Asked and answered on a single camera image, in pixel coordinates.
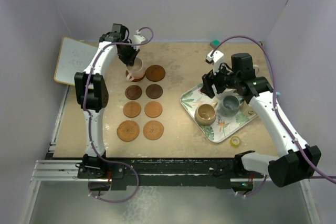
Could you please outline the pink mug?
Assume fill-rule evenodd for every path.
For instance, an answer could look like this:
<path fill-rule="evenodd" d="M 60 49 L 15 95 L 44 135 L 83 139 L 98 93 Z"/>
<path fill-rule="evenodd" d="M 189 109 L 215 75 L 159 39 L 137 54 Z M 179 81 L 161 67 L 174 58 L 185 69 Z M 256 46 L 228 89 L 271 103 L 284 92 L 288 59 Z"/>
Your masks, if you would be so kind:
<path fill-rule="evenodd" d="M 132 66 L 127 66 L 126 79 L 128 81 L 133 81 L 141 79 L 145 75 L 144 63 L 140 58 L 136 58 Z"/>

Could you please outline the grey blue mug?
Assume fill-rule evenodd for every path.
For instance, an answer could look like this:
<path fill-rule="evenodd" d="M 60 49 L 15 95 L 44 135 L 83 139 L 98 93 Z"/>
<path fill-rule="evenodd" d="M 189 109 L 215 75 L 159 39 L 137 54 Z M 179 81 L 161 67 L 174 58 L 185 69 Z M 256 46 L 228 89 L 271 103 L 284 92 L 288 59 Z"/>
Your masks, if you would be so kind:
<path fill-rule="evenodd" d="M 220 103 L 218 111 L 225 117 L 235 116 L 243 102 L 244 98 L 241 96 L 227 95 Z"/>

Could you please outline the tan ceramic mug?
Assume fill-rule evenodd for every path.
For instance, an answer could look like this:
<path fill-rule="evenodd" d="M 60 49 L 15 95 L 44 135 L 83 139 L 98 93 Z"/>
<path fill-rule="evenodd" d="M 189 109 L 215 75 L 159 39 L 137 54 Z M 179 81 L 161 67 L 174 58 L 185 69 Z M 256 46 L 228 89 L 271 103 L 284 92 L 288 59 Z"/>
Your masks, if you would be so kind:
<path fill-rule="evenodd" d="M 212 125 L 217 117 L 216 114 L 217 101 L 212 104 L 202 104 L 200 105 L 194 113 L 194 119 L 196 123 L 200 126 Z"/>

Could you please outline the brown ringed wood coaster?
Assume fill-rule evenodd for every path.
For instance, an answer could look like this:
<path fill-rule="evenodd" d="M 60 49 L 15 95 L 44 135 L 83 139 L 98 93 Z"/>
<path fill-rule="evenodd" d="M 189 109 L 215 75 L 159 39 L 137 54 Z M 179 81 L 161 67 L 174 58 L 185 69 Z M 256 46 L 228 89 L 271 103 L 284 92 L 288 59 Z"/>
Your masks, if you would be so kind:
<path fill-rule="evenodd" d="M 153 82 L 161 81 L 165 74 L 165 69 L 160 65 L 151 65 L 145 71 L 146 78 Z"/>

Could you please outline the dark walnut coaster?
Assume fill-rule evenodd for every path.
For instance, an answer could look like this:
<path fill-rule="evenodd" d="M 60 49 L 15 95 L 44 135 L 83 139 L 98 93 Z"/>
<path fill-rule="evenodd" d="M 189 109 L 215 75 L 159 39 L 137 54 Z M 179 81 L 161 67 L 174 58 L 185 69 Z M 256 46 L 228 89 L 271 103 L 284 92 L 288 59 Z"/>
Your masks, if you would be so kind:
<path fill-rule="evenodd" d="M 130 85 L 126 88 L 124 94 L 129 100 L 137 100 L 142 95 L 142 89 L 138 85 Z"/>
<path fill-rule="evenodd" d="M 146 88 L 146 95 L 151 99 L 157 99 L 163 94 L 163 88 L 158 84 L 151 84 Z"/>

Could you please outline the cream mug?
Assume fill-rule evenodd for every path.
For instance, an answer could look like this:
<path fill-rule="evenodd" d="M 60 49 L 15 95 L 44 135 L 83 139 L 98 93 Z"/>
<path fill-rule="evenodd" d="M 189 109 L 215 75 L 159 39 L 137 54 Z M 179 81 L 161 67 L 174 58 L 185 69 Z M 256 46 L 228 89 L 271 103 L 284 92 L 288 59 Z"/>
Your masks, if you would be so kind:
<path fill-rule="evenodd" d="M 254 109 L 247 104 L 245 101 L 242 103 L 241 107 L 240 107 L 240 111 L 242 114 L 246 115 L 246 116 L 252 116 L 255 113 Z"/>

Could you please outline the light wood rimmed coaster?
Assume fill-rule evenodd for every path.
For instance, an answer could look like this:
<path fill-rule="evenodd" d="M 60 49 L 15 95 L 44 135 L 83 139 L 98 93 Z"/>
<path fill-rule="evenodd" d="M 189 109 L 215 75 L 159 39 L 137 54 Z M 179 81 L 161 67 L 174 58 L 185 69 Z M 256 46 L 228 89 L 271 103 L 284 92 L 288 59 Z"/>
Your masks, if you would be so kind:
<path fill-rule="evenodd" d="M 141 112 L 141 106 L 139 103 L 131 101 L 124 105 L 123 113 L 128 118 L 134 118 Z"/>

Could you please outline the light wood coaster smooth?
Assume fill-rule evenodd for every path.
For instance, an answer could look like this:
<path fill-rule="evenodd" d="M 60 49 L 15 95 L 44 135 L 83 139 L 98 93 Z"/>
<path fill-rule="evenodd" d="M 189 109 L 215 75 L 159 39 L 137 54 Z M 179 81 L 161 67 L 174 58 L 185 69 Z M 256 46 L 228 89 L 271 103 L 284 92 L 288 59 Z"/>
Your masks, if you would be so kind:
<path fill-rule="evenodd" d="M 162 105 L 159 102 L 151 101 L 145 105 L 145 114 L 150 118 L 156 118 L 163 112 Z"/>

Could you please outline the woven rattan coaster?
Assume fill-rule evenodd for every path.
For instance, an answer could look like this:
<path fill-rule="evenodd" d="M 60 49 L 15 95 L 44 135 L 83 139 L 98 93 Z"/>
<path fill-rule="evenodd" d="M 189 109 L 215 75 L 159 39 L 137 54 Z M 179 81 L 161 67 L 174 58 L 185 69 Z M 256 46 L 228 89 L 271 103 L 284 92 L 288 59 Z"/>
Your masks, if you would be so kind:
<path fill-rule="evenodd" d="M 143 134 L 148 140 L 158 140 L 163 132 L 163 124 L 156 120 L 148 121 L 143 127 Z"/>
<path fill-rule="evenodd" d="M 126 120 L 120 123 L 117 128 L 117 136 L 124 142 L 135 140 L 140 133 L 140 128 L 137 122 Z"/>

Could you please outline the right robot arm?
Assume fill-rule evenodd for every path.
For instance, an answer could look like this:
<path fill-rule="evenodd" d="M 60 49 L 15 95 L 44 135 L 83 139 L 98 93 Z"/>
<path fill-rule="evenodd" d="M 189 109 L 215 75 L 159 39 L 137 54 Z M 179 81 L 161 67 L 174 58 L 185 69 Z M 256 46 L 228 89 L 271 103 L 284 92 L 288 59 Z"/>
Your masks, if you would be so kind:
<path fill-rule="evenodd" d="M 213 69 L 202 76 L 201 93 L 213 98 L 226 89 L 236 90 L 257 113 L 277 148 L 277 156 L 248 151 L 235 156 L 234 173 L 246 177 L 252 172 L 267 175 L 278 187 L 284 187 L 314 174 L 321 151 L 297 133 L 281 109 L 276 93 L 265 77 L 257 77 L 248 53 L 231 56 L 232 66 L 225 67 L 224 54 L 211 51 L 205 58 Z"/>

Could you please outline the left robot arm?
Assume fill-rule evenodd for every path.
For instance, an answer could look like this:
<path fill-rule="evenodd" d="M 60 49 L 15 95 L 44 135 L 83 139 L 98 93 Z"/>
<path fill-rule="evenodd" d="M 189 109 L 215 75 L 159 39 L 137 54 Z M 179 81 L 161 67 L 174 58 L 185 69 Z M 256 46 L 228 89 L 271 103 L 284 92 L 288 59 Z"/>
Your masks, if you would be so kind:
<path fill-rule="evenodd" d="M 74 76 L 77 103 L 83 110 L 86 123 L 86 152 L 79 169 L 90 170 L 96 178 L 108 172 L 107 163 L 101 160 L 106 149 L 103 142 L 103 113 L 109 101 L 104 75 L 111 61 L 118 57 L 125 65 L 134 64 L 140 45 L 146 38 L 137 30 L 129 38 L 129 29 L 121 24 L 113 24 L 111 31 L 99 38 L 98 49 L 89 65 Z"/>

